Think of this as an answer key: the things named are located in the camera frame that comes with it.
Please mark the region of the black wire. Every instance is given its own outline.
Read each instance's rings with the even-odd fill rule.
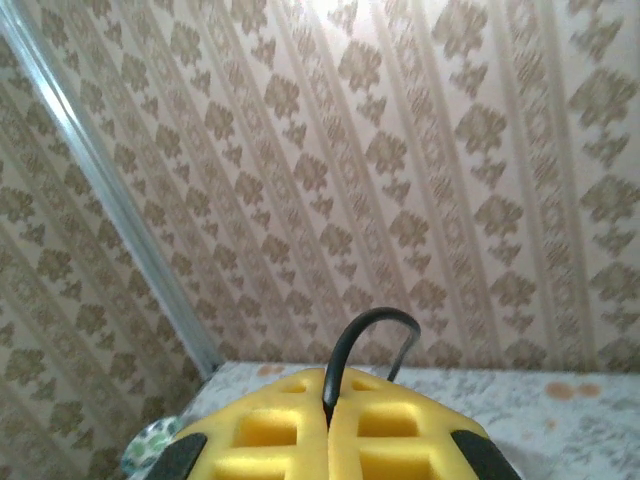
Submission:
[[[396,360],[393,362],[391,372],[387,377],[387,380],[390,382],[393,382],[396,378],[404,357],[416,343],[418,338],[420,338],[420,325],[418,325],[418,322],[416,322],[411,315],[403,312],[402,310],[398,310],[397,308],[373,308],[358,315],[349,324],[349,326],[347,326],[345,331],[342,332],[342,335],[338,339],[338,342],[331,353],[329,363],[327,364],[327,372],[324,377],[324,388],[322,390],[322,404],[324,406],[324,413],[327,417],[327,426],[331,423],[333,409],[335,408],[336,403],[338,403],[342,375],[347,365],[347,358],[351,353],[353,345],[368,326],[381,320],[394,320],[409,327],[411,330],[409,338],[404,342],[400,349],[400,353],[398,353]]]

